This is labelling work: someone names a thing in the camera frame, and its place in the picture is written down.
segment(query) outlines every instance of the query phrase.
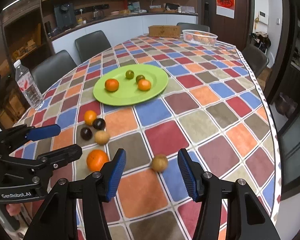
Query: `small potato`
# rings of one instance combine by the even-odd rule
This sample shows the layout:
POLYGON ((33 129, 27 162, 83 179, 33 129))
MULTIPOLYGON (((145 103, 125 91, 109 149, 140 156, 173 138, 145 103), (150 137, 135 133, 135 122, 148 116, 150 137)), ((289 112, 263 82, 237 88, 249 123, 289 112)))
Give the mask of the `small potato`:
POLYGON ((110 139, 109 133, 106 131, 97 131, 94 134, 94 140, 98 145, 105 145, 110 139))
POLYGON ((163 172, 168 167, 168 159, 165 155, 159 154, 155 156, 150 165, 155 172, 163 172))

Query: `green lime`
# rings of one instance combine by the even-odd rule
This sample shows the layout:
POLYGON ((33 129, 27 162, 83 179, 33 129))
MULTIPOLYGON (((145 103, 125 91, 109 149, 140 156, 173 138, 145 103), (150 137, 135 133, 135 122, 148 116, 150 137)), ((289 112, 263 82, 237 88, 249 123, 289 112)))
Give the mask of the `green lime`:
POLYGON ((128 70, 126 72, 126 78, 127 79, 133 79, 133 77, 134 77, 134 72, 132 70, 128 70))
POLYGON ((136 77, 136 83, 138 84, 138 82, 141 80, 141 79, 146 79, 144 75, 138 75, 136 77))

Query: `green plate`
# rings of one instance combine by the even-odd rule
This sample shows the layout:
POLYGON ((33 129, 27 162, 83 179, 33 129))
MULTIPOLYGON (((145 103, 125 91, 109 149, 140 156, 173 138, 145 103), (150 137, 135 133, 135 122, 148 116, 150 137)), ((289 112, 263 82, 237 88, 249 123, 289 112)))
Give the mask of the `green plate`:
POLYGON ((93 88, 94 97, 101 103, 110 106, 128 106, 147 101, 160 94, 168 84, 167 73, 156 66, 134 64, 116 68, 100 78, 93 88), (126 78, 126 71, 134 72, 133 79, 126 78), (136 76, 144 75, 152 84, 149 91, 141 91, 136 83, 136 76), (119 89, 109 92, 105 89, 105 82, 109 78, 119 81, 119 89))

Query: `bottle cap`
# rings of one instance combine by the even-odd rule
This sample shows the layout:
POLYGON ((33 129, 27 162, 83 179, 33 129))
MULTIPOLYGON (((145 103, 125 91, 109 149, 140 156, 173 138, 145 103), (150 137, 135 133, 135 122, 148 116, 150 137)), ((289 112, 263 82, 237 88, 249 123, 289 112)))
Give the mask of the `bottle cap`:
POLYGON ((21 65, 20 59, 18 59, 15 63, 13 63, 13 66, 14 66, 15 68, 18 67, 19 65, 21 65))

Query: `chair backrest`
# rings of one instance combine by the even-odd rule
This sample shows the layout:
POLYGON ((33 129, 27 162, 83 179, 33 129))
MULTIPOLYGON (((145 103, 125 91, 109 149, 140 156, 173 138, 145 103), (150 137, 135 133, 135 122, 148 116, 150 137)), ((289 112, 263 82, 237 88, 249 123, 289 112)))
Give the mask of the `chair backrest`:
POLYGON ((85 62, 100 52, 111 48, 111 45, 103 31, 96 31, 84 35, 80 38, 77 38, 74 43, 77 47, 82 62, 85 62))
POLYGON ((193 24, 193 23, 177 23, 177 26, 180 26, 181 32, 183 30, 196 30, 196 31, 210 32, 210 27, 206 25, 193 24))
POLYGON ((246 59, 256 78, 269 64, 269 58, 252 44, 248 44, 247 47, 243 49, 242 55, 246 59))
POLYGON ((59 51, 37 65, 31 74, 41 93, 76 67, 76 63, 66 50, 59 51))

